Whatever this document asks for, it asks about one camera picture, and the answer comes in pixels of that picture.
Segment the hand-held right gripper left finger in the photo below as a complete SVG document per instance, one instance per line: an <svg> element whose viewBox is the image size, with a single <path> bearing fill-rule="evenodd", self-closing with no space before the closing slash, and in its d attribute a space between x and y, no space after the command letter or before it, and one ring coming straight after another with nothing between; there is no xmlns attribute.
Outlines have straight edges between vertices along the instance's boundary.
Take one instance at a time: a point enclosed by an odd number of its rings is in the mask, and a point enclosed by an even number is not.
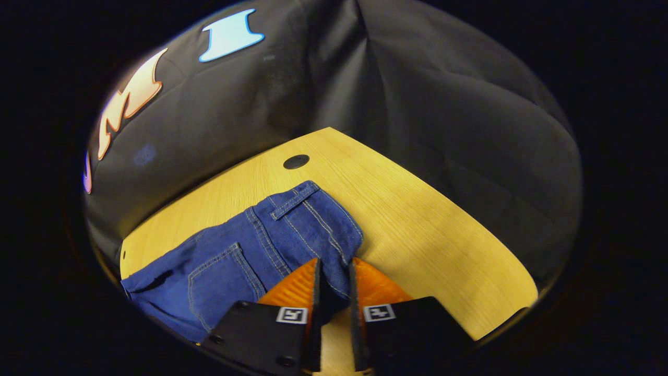
<svg viewBox="0 0 668 376"><path fill-rule="evenodd" d="M298 267L258 302L238 301L201 347L252 375L320 371L320 259Z"/></svg>

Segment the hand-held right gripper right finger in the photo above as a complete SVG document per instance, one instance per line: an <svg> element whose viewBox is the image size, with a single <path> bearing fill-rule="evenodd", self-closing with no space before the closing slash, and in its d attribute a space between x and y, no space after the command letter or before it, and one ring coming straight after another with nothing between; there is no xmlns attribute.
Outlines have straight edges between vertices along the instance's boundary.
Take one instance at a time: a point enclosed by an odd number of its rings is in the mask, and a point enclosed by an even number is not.
<svg viewBox="0 0 668 376"><path fill-rule="evenodd" d="M351 341L361 373L444 373L475 342L436 297L411 297L372 264L349 264Z"/></svg>

